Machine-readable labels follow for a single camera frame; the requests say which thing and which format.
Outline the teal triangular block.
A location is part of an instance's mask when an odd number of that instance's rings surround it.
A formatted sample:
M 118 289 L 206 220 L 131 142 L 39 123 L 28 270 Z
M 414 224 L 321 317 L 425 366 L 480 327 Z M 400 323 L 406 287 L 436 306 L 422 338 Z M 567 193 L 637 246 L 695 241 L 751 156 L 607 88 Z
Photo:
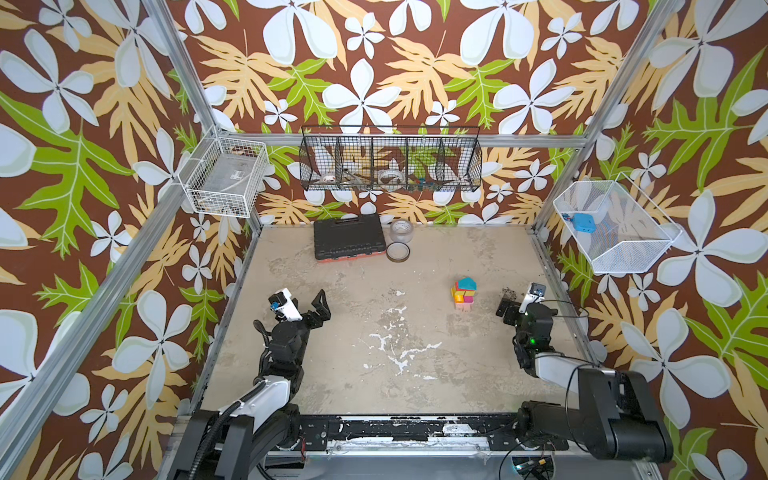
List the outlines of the teal triangular block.
M 456 287 L 463 291 L 476 291 L 477 283 L 471 277 L 465 277 L 456 282 Z

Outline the white tape roll in basket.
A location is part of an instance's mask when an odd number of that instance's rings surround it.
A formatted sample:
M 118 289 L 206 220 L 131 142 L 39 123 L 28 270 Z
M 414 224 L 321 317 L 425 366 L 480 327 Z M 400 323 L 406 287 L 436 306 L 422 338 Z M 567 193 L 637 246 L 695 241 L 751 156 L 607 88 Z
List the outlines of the white tape roll in basket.
M 377 180 L 384 185 L 397 185 L 405 180 L 405 175 L 397 169 L 385 169 L 377 173 Z

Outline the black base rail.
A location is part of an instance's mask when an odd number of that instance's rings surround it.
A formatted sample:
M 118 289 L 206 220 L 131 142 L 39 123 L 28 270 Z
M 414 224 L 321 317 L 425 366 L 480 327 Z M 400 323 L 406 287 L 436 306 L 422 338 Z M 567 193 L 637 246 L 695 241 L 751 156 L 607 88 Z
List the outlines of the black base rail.
M 363 440 L 386 446 L 442 446 L 448 441 L 476 445 L 482 451 L 506 452 L 516 441 L 516 415 L 503 413 L 308 415 L 289 451 L 326 452 L 333 442 Z

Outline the blue object in basket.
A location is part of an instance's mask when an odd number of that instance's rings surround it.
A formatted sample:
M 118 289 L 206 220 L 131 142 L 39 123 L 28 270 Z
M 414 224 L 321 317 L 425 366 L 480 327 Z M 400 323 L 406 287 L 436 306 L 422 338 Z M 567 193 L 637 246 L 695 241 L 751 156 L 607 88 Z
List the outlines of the blue object in basket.
M 570 225 L 575 232 L 592 234 L 597 230 L 594 218 L 585 213 L 563 214 L 563 220 Z

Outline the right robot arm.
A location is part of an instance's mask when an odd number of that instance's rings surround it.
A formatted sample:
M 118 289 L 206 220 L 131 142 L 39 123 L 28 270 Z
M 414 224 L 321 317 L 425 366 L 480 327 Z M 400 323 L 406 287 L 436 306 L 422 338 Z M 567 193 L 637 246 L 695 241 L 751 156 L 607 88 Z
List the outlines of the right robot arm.
M 563 440 L 598 460 L 666 463 L 674 446 L 645 377 L 603 367 L 557 351 L 551 345 L 558 311 L 532 283 L 519 297 L 502 290 L 496 315 L 515 330 L 512 345 L 528 375 L 564 389 L 563 403 L 525 401 L 513 430 L 523 442 Z

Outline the brown tape roll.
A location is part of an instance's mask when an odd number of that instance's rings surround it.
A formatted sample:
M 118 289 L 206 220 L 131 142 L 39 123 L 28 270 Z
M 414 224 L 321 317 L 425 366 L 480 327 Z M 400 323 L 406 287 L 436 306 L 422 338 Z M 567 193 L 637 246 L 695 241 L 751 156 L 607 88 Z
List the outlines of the brown tape roll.
M 385 251 L 388 260 L 394 263 L 403 263 L 410 258 L 411 249 L 407 243 L 391 242 Z

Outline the white mesh basket right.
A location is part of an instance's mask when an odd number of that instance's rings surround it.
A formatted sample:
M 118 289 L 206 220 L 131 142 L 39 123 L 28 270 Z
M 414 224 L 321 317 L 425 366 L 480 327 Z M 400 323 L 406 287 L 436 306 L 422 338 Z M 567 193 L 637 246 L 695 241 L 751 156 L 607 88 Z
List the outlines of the white mesh basket right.
M 575 181 L 554 200 L 554 208 L 598 275 L 646 273 L 683 233 L 625 174 L 613 180 Z M 562 218 L 572 213 L 591 215 L 596 232 L 575 232 Z

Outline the clear tape roll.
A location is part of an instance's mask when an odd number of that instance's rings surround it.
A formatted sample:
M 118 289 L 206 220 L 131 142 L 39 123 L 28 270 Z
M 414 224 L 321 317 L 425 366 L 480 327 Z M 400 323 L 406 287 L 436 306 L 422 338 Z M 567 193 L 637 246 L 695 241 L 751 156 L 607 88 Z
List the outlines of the clear tape roll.
M 390 239 L 392 242 L 408 244 L 414 236 L 414 225 L 405 219 L 393 220 L 390 224 Z

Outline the black red tool case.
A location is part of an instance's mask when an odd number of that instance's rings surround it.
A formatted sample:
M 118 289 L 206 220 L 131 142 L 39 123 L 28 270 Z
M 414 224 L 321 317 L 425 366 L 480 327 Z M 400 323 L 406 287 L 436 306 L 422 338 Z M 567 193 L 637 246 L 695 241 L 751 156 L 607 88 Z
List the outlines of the black red tool case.
M 383 254 L 387 248 L 378 213 L 318 220 L 313 223 L 313 234 L 318 262 Z

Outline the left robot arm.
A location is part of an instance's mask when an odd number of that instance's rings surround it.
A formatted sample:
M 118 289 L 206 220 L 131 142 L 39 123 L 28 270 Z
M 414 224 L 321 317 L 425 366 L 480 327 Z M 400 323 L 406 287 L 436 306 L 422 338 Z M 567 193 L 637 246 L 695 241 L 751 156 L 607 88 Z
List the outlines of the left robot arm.
M 277 324 L 267 330 L 261 321 L 253 322 L 264 343 L 253 385 L 223 408 L 192 414 L 169 479 L 247 479 L 252 473 L 270 479 L 265 467 L 268 453 L 300 442 L 301 414 L 291 400 L 303 380 L 310 333 L 332 313 L 323 289 L 304 313 L 286 288 L 268 301 Z

